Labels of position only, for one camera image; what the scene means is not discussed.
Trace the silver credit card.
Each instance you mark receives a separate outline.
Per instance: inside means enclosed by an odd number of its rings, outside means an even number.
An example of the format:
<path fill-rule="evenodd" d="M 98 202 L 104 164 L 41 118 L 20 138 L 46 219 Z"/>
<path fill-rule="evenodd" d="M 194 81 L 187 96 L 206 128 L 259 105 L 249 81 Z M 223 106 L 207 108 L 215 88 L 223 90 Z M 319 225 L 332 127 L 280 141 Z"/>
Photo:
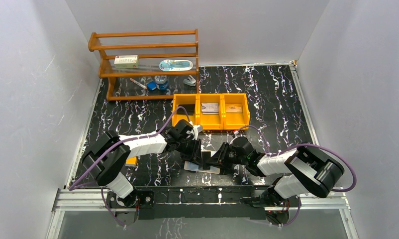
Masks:
<path fill-rule="evenodd" d="M 218 115 L 220 112 L 219 103 L 201 103 L 201 113 L 204 115 Z"/>

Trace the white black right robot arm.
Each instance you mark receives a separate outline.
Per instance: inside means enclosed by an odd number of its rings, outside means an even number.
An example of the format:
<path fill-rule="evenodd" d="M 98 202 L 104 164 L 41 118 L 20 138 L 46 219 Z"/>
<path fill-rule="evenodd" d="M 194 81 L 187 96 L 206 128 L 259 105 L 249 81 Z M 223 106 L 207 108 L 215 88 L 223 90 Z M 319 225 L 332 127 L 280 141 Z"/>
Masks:
<path fill-rule="evenodd" d="M 258 152 L 246 137 L 223 143 L 205 158 L 206 166 L 228 168 L 241 164 L 254 176 L 280 177 L 259 198 L 261 202 L 282 206 L 288 198 L 312 193 L 325 198 L 344 174 L 343 166 L 313 144 L 305 144 L 281 154 Z"/>

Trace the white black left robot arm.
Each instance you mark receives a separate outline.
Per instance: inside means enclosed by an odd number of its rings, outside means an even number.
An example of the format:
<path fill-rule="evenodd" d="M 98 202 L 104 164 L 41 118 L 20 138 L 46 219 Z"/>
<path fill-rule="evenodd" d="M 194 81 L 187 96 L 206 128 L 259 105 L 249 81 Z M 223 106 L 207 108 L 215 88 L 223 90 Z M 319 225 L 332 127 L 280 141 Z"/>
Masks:
<path fill-rule="evenodd" d="M 172 151 L 195 158 L 200 152 L 200 132 L 202 125 L 184 119 L 175 126 L 164 126 L 147 134 L 123 136 L 108 131 L 87 149 L 82 164 L 98 186 L 109 188 L 123 206 L 132 207 L 137 201 L 137 190 L 121 172 L 126 161 Z"/>

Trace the beige card holder wallet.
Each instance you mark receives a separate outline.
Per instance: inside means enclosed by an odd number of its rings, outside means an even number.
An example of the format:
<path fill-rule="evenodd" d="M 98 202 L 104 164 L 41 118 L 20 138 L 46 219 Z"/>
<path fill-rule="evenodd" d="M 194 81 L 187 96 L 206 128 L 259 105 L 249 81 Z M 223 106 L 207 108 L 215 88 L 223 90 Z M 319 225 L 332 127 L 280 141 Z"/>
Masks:
<path fill-rule="evenodd" d="M 210 173 L 210 174 L 220 174 L 220 169 L 214 166 L 211 166 L 210 169 L 202 169 L 199 165 L 194 164 L 189 161 L 185 161 L 184 170 L 191 172 L 202 172 L 202 173 Z"/>

